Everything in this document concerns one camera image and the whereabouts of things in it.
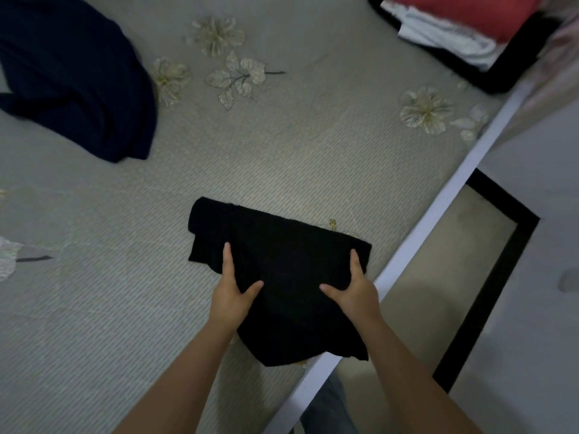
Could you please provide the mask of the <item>person's right hand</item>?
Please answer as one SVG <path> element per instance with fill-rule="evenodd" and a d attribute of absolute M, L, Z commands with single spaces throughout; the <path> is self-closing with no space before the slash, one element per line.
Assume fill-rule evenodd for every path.
<path fill-rule="evenodd" d="M 347 301 L 340 309 L 360 334 L 382 327 L 385 322 L 380 312 L 378 291 L 365 276 L 355 249 L 350 251 L 350 273 Z"/>

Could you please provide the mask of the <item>person's left hand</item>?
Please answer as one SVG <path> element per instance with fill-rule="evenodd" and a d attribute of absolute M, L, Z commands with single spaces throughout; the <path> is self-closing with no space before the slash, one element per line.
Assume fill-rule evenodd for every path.
<path fill-rule="evenodd" d="M 235 264 L 228 242 L 224 244 L 222 259 L 222 276 L 213 291 L 209 321 L 232 335 L 245 320 L 250 307 L 242 305 L 243 292 L 237 286 Z"/>

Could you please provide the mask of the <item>black garment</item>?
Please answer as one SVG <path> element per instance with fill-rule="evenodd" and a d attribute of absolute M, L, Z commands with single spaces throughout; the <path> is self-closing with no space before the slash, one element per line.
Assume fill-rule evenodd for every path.
<path fill-rule="evenodd" d="M 188 230 L 195 236 L 189 261 L 221 274 L 228 242 L 239 290 L 264 282 L 237 331 L 261 364 L 291 365 L 325 352 L 369 359 L 351 321 L 319 286 L 346 289 L 351 281 L 351 249 L 366 271 L 370 243 L 206 197 L 193 204 Z"/>

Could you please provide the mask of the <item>person's left forearm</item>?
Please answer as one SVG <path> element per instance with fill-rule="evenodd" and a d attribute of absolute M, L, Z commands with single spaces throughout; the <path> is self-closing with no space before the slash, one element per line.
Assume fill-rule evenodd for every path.
<path fill-rule="evenodd" d="M 240 321 L 211 316 L 112 434 L 195 434 Z"/>

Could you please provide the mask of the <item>person's right forearm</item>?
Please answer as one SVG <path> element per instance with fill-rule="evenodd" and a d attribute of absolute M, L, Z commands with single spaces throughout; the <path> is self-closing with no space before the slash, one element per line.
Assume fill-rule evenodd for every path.
<path fill-rule="evenodd" d="M 401 434 L 483 434 L 380 313 L 353 316 Z"/>

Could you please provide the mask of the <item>person's blue jeans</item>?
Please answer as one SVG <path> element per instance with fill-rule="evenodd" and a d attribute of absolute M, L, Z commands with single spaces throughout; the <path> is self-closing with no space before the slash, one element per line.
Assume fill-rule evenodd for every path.
<path fill-rule="evenodd" d="M 336 371 L 332 372 L 300 416 L 304 434 L 358 434 L 349 414 L 346 393 Z"/>

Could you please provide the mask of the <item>beige floor mat black border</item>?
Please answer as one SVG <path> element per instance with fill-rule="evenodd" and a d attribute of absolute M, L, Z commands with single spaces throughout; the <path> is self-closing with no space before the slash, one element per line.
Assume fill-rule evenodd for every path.
<path fill-rule="evenodd" d="M 540 218 L 479 169 L 381 301 L 386 321 L 446 392 Z"/>

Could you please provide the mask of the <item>grey floral embroidered bed sheet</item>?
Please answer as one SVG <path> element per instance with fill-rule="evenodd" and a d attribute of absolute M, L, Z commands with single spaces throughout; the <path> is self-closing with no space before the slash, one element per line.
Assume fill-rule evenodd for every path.
<path fill-rule="evenodd" d="M 107 434 L 207 320 L 219 276 L 189 262 L 199 197 L 353 233 L 376 277 L 472 148 L 409 127 L 491 96 L 400 40 L 366 0 L 86 0 L 150 68 L 188 66 L 148 160 L 112 164 L 0 111 L 0 434 Z"/>

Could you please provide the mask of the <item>black cloth under pile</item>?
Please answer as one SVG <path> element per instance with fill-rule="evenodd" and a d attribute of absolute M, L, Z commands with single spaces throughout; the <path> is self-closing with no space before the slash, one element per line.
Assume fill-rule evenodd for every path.
<path fill-rule="evenodd" d="M 368 3 L 375 12 L 395 28 L 398 35 L 401 23 L 380 8 L 382 1 L 384 0 L 368 0 Z M 549 38 L 561 27 L 562 20 L 555 17 L 554 14 L 545 12 L 544 2 L 545 0 L 540 8 L 525 21 L 517 34 L 505 42 L 507 48 L 487 72 L 482 72 L 445 50 L 428 49 L 425 46 L 410 43 L 425 50 L 451 71 L 483 92 L 491 95 L 507 93 L 522 75 L 537 62 L 539 54 Z"/>

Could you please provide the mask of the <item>navy blue garment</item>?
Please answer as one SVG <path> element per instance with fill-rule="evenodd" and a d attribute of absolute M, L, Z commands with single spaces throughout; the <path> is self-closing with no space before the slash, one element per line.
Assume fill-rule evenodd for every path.
<path fill-rule="evenodd" d="M 84 0 L 0 0 L 0 109 L 111 163 L 146 160 L 153 82 L 117 23 Z"/>

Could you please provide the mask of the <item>white folded cloth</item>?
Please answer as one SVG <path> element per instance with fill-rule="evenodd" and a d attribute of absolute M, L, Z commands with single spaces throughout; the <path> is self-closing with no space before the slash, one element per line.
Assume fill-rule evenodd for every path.
<path fill-rule="evenodd" d="M 428 49 L 450 52 L 482 72 L 487 72 L 507 48 L 506 43 L 497 43 L 472 28 L 437 18 L 415 7 L 384 0 L 380 8 L 400 21 L 400 38 Z"/>

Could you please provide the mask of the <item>pale pink curtain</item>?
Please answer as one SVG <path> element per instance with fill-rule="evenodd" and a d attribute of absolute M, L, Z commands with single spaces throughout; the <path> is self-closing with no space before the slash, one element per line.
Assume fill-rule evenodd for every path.
<path fill-rule="evenodd" d="M 560 108 L 579 99 L 579 0 L 547 0 L 546 12 L 563 20 L 525 75 L 533 89 L 495 146 L 530 129 Z"/>

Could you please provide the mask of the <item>coral red folded cloth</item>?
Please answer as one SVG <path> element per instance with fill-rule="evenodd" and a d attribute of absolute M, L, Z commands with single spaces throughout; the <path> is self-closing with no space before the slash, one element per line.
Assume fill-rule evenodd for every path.
<path fill-rule="evenodd" d="M 455 22 L 505 43 L 541 6 L 543 0 L 389 0 Z"/>

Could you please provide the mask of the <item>white bed frame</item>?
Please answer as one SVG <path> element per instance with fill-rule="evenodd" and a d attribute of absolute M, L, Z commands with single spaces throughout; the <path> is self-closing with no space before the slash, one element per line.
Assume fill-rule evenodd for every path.
<path fill-rule="evenodd" d="M 474 141 L 467 142 L 470 150 L 465 159 L 375 279 L 380 300 L 383 300 L 392 289 L 461 188 L 466 184 L 467 179 L 500 138 L 513 116 L 531 95 L 535 86 L 536 81 L 534 80 L 520 81 L 496 115 L 484 125 L 478 137 Z M 298 423 L 300 416 L 308 408 L 341 360 L 342 357 L 326 352 L 308 362 L 300 382 L 266 425 L 262 434 L 288 434 Z"/>

